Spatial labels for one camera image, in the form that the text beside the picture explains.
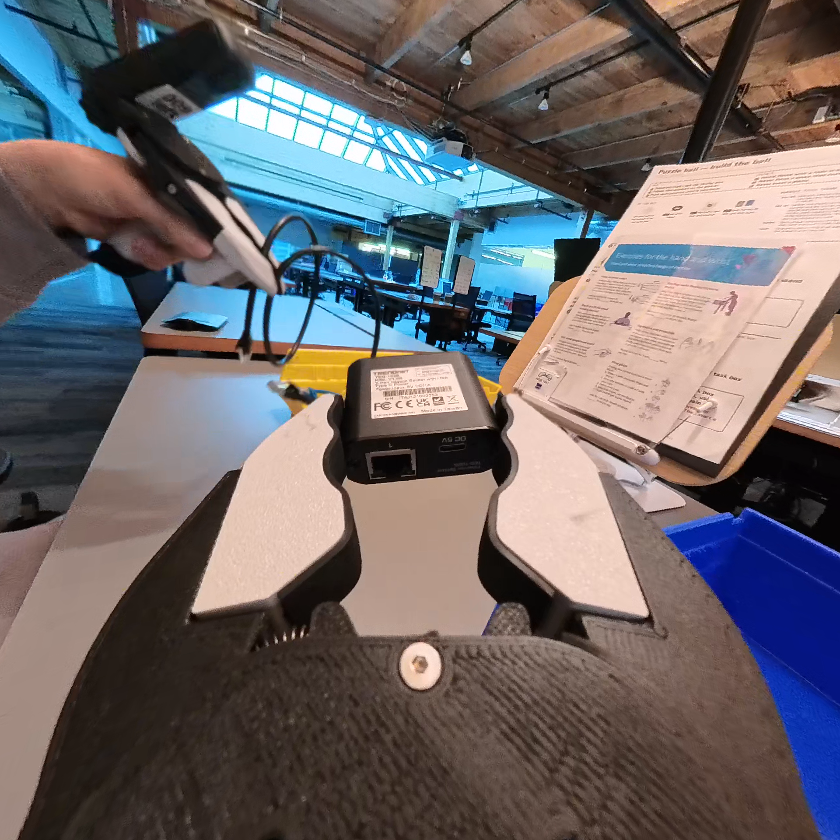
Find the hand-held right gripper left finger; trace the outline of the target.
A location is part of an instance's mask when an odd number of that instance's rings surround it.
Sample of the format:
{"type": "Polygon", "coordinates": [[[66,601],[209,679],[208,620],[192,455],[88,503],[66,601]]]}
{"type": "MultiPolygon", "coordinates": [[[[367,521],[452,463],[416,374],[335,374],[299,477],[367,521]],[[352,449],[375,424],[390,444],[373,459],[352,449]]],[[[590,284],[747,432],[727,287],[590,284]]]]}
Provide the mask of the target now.
{"type": "Polygon", "coordinates": [[[310,621],[361,577],[340,434],[343,399],[319,396],[246,459],[192,604],[192,617],[267,613],[310,621]]]}

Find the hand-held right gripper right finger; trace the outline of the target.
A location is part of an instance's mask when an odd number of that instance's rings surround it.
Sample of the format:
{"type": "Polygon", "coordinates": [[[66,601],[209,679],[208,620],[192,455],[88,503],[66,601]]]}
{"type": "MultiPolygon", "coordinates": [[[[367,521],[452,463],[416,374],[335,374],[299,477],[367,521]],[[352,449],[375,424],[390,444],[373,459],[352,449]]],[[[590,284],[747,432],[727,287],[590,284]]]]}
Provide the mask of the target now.
{"type": "Polygon", "coordinates": [[[650,608],[595,462],[517,395],[499,395],[493,492],[479,541],[479,581],[518,604],[533,634],[588,616],[643,625],[650,608]]]}

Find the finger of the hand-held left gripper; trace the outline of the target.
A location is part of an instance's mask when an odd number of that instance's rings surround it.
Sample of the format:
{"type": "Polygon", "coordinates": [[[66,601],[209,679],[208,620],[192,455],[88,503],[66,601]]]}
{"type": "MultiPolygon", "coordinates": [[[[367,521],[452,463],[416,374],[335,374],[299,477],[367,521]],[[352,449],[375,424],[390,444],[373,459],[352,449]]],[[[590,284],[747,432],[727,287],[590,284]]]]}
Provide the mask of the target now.
{"type": "Polygon", "coordinates": [[[201,207],[220,226],[213,238],[213,256],[229,261],[241,260],[243,270],[250,274],[254,287],[269,296],[284,293],[283,279],[277,279],[279,263],[273,255],[265,255],[261,248],[266,237],[235,196],[222,199],[209,191],[192,191],[201,207]]]}
{"type": "Polygon", "coordinates": [[[229,261],[216,255],[207,260],[182,262],[184,281],[198,287],[241,288],[252,286],[250,274],[243,270],[241,260],[229,261]]]}

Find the yellow divided plastic bin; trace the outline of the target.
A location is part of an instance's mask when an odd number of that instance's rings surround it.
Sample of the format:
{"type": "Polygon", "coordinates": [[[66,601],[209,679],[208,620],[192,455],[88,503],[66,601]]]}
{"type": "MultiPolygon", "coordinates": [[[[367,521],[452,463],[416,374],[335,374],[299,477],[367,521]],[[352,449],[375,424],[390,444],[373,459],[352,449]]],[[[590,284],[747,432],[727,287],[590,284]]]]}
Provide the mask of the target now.
{"type": "MultiPolygon", "coordinates": [[[[388,358],[395,356],[418,355],[424,353],[412,353],[410,351],[378,351],[377,358],[388,358]]],[[[300,389],[311,388],[318,392],[333,392],[345,396],[347,390],[348,369],[353,362],[368,358],[369,350],[360,349],[314,349],[303,348],[297,352],[294,358],[285,365],[282,378],[285,382],[292,382],[300,389]]],[[[485,393],[489,404],[493,404],[501,393],[501,385],[478,376],[478,382],[485,393]]],[[[433,395],[426,391],[420,394],[418,389],[421,386],[431,386],[431,381],[417,381],[412,385],[402,384],[402,390],[413,389],[417,394],[414,396],[433,395]]]]}

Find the black network adapter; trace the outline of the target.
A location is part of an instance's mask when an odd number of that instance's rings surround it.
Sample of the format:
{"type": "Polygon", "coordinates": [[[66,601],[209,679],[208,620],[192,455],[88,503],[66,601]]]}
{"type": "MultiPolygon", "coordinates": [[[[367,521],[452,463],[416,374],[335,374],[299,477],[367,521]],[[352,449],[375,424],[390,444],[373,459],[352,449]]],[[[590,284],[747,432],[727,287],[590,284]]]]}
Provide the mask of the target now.
{"type": "Polygon", "coordinates": [[[341,437],[349,480],[365,485],[484,473],[499,426],[469,359],[437,352],[353,362],[341,437]]]}

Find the blue plastic bin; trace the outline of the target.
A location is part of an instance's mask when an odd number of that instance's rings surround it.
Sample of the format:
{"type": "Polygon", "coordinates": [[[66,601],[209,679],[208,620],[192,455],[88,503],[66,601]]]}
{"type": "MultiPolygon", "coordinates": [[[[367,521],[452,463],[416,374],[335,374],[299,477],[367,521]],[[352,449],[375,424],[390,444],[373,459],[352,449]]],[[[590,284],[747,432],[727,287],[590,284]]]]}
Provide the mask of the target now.
{"type": "Polygon", "coordinates": [[[481,745],[456,821],[513,838],[838,838],[838,553],[754,511],[662,532],[611,482],[583,547],[501,535],[489,642],[445,643],[481,745]]]}

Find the person's left forearm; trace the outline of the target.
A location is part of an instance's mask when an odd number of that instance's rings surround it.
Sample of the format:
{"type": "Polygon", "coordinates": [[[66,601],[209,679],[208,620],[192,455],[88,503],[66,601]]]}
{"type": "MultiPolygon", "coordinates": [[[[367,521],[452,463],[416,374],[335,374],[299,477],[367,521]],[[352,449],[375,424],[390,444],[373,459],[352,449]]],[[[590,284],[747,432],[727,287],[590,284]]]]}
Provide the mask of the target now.
{"type": "Polygon", "coordinates": [[[84,160],[73,143],[2,144],[1,321],[30,306],[54,279],[85,264],[84,160]]]}

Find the grey desk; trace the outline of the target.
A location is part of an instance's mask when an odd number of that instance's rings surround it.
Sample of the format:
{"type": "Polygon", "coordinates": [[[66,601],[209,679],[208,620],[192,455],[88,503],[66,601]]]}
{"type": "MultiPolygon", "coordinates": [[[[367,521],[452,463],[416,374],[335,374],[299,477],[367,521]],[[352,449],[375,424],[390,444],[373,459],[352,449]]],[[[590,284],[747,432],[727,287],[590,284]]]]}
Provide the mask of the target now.
{"type": "MultiPolygon", "coordinates": [[[[198,351],[237,353],[236,345],[244,330],[248,293],[245,290],[219,287],[197,287],[177,282],[140,331],[146,350],[198,351]],[[203,313],[226,319],[215,332],[170,329],[164,321],[184,313],[203,313]]],[[[269,339],[277,355],[289,350],[300,331],[308,300],[291,295],[281,296],[272,305],[269,339]]],[[[353,310],[328,301],[314,305],[302,349],[371,350],[375,322],[353,310]]]]}
{"type": "MultiPolygon", "coordinates": [[[[231,469],[289,417],[264,363],[141,361],[3,642],[1,837],[17,838],[67,693],[114,607],[231,469]]],[[[477,554],[490,473],[346,482],[362,573],[345,600],[363,634],[477,634],[494,602],[477,554]]]]}

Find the person's left hand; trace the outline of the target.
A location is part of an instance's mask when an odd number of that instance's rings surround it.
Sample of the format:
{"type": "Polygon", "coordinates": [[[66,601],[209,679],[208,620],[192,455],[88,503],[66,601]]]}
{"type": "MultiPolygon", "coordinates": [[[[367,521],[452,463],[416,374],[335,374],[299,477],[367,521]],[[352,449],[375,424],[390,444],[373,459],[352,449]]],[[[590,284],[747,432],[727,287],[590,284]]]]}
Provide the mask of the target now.
{"type": "Polygon", "coordinates": [[[2,143],[1,165],[21,198],[57,233],[107,242],[131,228],[129,259],[151,270],[205,261],[214,252],[123,157],[73,143],[24,140],[2,143]]]}

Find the dark flat pouch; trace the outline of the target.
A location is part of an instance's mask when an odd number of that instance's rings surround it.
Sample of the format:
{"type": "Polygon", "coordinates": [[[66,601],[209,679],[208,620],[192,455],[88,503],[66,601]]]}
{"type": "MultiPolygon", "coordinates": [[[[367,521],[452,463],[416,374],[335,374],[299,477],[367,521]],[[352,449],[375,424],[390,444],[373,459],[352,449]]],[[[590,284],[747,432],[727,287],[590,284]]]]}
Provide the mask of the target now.
{"type": "Polygon", "coordinates": [[[179,332],[216,333],[227,324],[225,316],[196,311],[179,312],[161,321],[161,326],[179,332]]]}

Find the white ceiling projector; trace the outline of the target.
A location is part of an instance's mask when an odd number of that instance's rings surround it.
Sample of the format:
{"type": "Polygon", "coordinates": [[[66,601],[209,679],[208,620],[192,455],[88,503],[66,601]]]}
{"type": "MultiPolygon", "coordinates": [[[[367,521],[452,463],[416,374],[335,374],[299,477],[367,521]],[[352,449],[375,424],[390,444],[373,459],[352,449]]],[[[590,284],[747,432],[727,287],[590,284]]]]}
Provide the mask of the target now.
{"type": "Polygon", "coordinates": [[[475,152],[468,142],[440,138],[430,142],[423,156],[427,168],[454,175],[474,163],[475,152]]]}

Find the black steel column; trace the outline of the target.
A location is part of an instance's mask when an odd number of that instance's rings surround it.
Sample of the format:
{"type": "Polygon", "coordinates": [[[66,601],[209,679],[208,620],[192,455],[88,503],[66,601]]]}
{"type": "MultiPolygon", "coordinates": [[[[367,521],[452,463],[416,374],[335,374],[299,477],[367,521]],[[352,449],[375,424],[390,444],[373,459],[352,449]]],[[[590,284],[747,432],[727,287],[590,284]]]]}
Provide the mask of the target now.
{"type": "Polygon", "coordinates": [[[770,1],[741,1],[712,71],[692,126],[681,164],[703,162],[711,153],[726,121],[748,136],[760,135],[761,121],[750,110],[735,107],[736,93],[770,1]]]}

